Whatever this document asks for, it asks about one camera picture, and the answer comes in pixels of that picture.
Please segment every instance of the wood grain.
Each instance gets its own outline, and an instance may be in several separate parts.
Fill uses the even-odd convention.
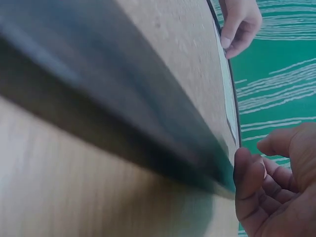
[[[186,166],[235,190],[220,143],[115,1],[0,3],[1,34],[11,44]]]

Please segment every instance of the white stripe pattern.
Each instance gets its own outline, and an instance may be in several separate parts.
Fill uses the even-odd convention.
[[[270,75],[245,83],[236,90],[241,115],[316,94],[316,58],[295,63]]]

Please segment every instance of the wooden surface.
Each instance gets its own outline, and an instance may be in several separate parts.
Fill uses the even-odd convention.
[[[150,156],[150,159],[142,159],[143,164],[150,160],[150,168],[158,169],[171,177],[177,176],[178,180],[188,183],[190,180],[182,175],[186,173],[192,176],[191,180],[200,180],[199,186],[209,191],[213,189],[213,179],[226,189],[235,191],[233,167],[224,149],[181,88],[183,86],[193,89],[192,86],[187,86],[186,80],[189,79],[192,83],[199,77],[201,80],[203,77],[209,77],[210,74],[207,74],[204,66],[215,63],[209,60],[210,55],[200,56],[203,52],[195,49],[198,44],[200,49],[208,48],[209,34],[200,37],[202,42],[198,38],[194,39],[194,35],[204,34],[201,31],[202,21],[208,20],[208,25],[205,26],[212,29],[207,5],[202,2],[206,8],[201,14],[207,14],[207,18],[201,18],[198,16],[199,8],[185,1],[173,5],[164,3],[160,6],[161,9],[153,8],[155,5],[146,1],[119,3],[124,9],[115,0],[0,1],[0,36],[46,72],[56,76],[55,79],[48,76],[39,78],[39,74],[43,73],[26,67],[26,64],[30,65],[29,62],[16,59],[17,57],[8,52],[7,46],[1,46],[7,54],[3,53],[0,60],[5,64],[8,64],[7,58],[14,62],[12,65],[2,66],[5,68],[2,75],[6,77],[0,84],[2,94],[28,110],[48,117],[42,99],[35,97],[38,94],[45,97],[48,107],[52,107],[50,104],[55,106],[55,97],[58,97],[59,102],[61,101],[58,105],[63,106],[65,102],[63,103],[59,96],[62,94],[60,91],[64,89],[56,89],[56,85],[63,83],[79,92],[85,99],[89,98],[95,106],[124,122],[130,130],[134,129],[134,134],[140,133],[147,141],[162,147],[170,154],[168,158]],[[177,6],[182,6],[186,12],[177,13]],[[161,27],[159,15],[167,9],[172,11],[166,12],[163,17],[167,20],[163,22],[164,33],[170,35],[165,38],[157,29]],[[142,20],[135,21],[135,16]],[[143,24],[144,19],[150,24]],[[179,57],[178,65],[187,69],[174,68],[174,59],[163,62],[156,53],[160,48],[164,48],[164,52],[168,50],[168,57]],[[31,88],[33,94],[19,93],[21,84],[23,87],[36,87],[36,90]],[[193,86],[199,93],[215,94],[200,90],[197,86],[204,86],[202,84],[195,83]],[[207,99],[221,101],[214,96]],[[75,100],[73,104],[76,102],[77,110],[87,108],[82,99]],[[91,109],[84,111],[86,115],[81,117],[88,117],[90,111]],[[218,112],[213,110],[212,113],[214,115],[211,117],[215,119]],[[95,124],[91,122],[86,127],[90,129],[95,127]],[[76,134],[82,133],[81,130],[82,128],[78,127]],[[175,164],[174,168],[171,168],[170,161]]]
[[[118,3],[223,137],[233,160],[206,1]],[[233,201],[138,168],[3,98],[0,141],[0,236],[237,236]]]

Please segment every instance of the finger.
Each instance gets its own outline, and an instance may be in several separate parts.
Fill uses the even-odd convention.
[[[267,212],[259,205],[257,192],[263,182],[264,172],[264,166],[255,162],[248,167],[242,182],[236,186],[236,215],[250,236],[254,235],[268,218]]]
[[[235,153],[234,181],[238,185],[247,171],[248,167],[253,163],[252,155],[247,148],[239,148]]]
[[[244,16],[238,11],[228,13],[224,27],[221,32],[221,44],[224,49],[227,49],[235,38],[238,27],[240,26]]]
[[[289,157],[289,146],[297,131],[293,128],[277,129],[257,143],[258,149],[267,156]]]
[[[281,203],[268,196],[262,188],[258,192],[258,200],[259,205],[269,216],[281,207]]]
[[[284,168],[273,160],[266,157],[263,158],[267,173],[276,181],[283,189],[298,193],[297,184],[294,180],[292,171]]]
[[[251,32],[241,31],[240,34],[241,36],[236,38],[236,40],[234,40],[231,46],[226,50],[227,59],[231,59],[247,49],[255,37],[255,34]]]
[[[278,183],[276,183],[276,181],[274,181],[274,179],[270,175],[267,175],[267,177],[263,181],[262,188],[268,196],[274,198],[281,204],[290,201],[296,195],[296,193],[294,192],[282,189],[282,187]]]

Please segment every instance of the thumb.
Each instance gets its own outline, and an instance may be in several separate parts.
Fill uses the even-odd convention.
[[[221,45],[224,49],[231,45],[242,21],[242,15],[236,13],[235,11],[228,12],[227,19],[225,20],[221,33]]]

